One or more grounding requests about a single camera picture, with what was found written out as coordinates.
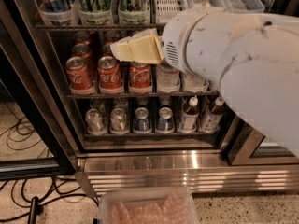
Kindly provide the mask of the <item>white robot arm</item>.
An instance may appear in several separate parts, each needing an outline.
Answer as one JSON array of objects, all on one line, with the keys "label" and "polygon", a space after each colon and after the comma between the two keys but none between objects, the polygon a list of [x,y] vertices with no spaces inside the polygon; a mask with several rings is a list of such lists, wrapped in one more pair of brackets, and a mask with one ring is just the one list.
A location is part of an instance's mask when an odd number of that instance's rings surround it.
[{"label": "white robot arm", "polygon": [[122,62],[167,61],[204,77],[247,124],[299,155],[299,18],[193,7],[111,50]]}]

